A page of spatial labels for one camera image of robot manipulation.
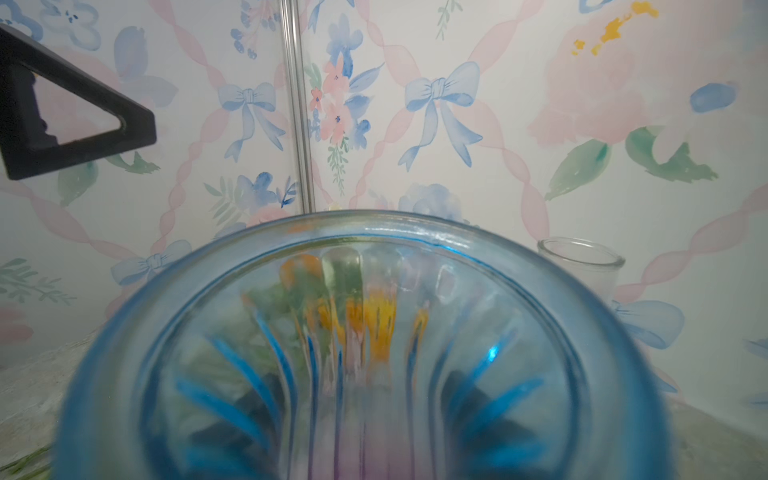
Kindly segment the blue purple glass vase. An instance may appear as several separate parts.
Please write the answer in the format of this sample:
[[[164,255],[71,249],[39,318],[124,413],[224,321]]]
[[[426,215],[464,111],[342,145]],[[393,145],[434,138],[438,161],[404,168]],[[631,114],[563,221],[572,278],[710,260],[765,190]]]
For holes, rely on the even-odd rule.
[[[670,479],[609,306],[513,241],[337,211],[180,243],[95,339],[56,479]]]

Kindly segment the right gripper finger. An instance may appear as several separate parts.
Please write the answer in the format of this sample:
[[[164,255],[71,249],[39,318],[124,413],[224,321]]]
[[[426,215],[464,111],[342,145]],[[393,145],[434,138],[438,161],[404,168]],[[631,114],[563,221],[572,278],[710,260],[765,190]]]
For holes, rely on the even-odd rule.
[[[8,26],[1,28],[1,160],[23,180],[155,144],[153,112]]]

